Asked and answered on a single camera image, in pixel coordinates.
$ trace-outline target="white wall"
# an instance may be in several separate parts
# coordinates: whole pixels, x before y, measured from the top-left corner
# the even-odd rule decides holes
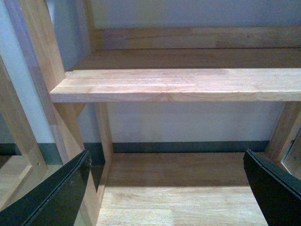
[[[103,21],[96,23],[106,27],[229,25],[230,22],[230,25],[301,24],[298,16],[301,5],[296,0],[251,3],[240,0],[93,0],[96,2],[99,4],[96,13],[103,12]],[[161,11],[150,10],[156,9],[155,5],[161,2],[165,4]],[[48,6],[64,67],[69,69],[84,56],[74,1],[48,0]],[[153,20],[158,15],[159,22]],[[3,0],[0,0],[0,54],[38,142],[54,142]],[[114,142],[267,140],[282,107],[283,103],[271,102],[111,103],[109,114]],[[85,142],[100,141],[92,104],[84,109],[79,123]]]
[[[300,0],[92,0],[95,26],[301,24]]]

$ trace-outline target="black object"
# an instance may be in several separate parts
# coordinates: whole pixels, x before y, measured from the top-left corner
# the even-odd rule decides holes
[[[72,226],[90,169],[91,156],[85,150],[0,212],[0,226]]]
[[[247,151],[245,172],[269,226],[301,226],[301,181]]]

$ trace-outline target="wooden post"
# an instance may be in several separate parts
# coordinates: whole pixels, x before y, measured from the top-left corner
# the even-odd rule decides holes
[[[53,25],[44,0],[5,0],[63,163],[84,150],[74,104],[53,105],[49,92],[65,78]],[[90,175],[80,211],[95,226],[100,204]]]
[[[0,201],[0,210],[23,197],[37,186],[47,171],[47,165],[34,137],[13,83],[0,56],[0,113],[6,122],[22,156],[26,169],[16,178],[14,187]]]

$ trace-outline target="wooden shelf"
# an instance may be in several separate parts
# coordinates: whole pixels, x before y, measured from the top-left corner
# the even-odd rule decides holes
[[[266,226],[243,155],[115,153],[97,225]]]
[[[53,102],[301,101],[300,59],[299,48],[98,51],[50,96]]]

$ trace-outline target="light wood grain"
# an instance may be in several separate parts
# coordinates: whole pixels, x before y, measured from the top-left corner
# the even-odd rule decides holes
[[[289,172],[301,180],[301,133],[299,132],[283,164]]]
[[[25,112],[21,106],[9,74],[0,56],[0,113],[14,138],[27,167],[15,177],[15,183],[6,192],[0,202],[3,209],[37,186],[47,171],[47,165],[32,132]],[[17,158],[11,158],[11,165],[16,167]],[[5,169],[0,172],[5,177]]]
[[[94,29],[93,50],[300,47],[301,26]]]
[[[109,115],[106,103],[95,103],[96,116],[98,121],[98,127],[101,135],[101,142],[103,146],[103,154],[105,159],[105,165],[103,168],[102,176],[100,178],[100,183],[97,189],[97,195],[100,203],[103,200],[103,194],[105,186],[108,180],[112,157],[114,154]]]
[[[0,210],[13,203],[13,198],[31,169],[22,156],[0,156]]]
[[[73,71],[53,102],[301,101],[300,69]]]
[[[267,225],[243,153],[115,153],[98,225]]]
[[[269,159],[281,162],[301,126],[301,102],[287,102],[266,149]]]
[[[6,0],[5,4],[63,164],[66,164],[83,151],[83,144],[80,144],[81,135],[77,130],[74,106],[70,109],[69,118],[68,110],[64,106],[55,109],[50,101],[49,91],[65,78],[65,72],[46,1]],[[93,178],[89,177],[87,192],[80,209],[87,225],[96,224],[99,208]]]
[[[72,70],[301,68],[301,48],[125,49],[97,51]]]
[[[22,156],[28,165],[32,165],[40,180],[47,166],[1,56],[0,112]]]

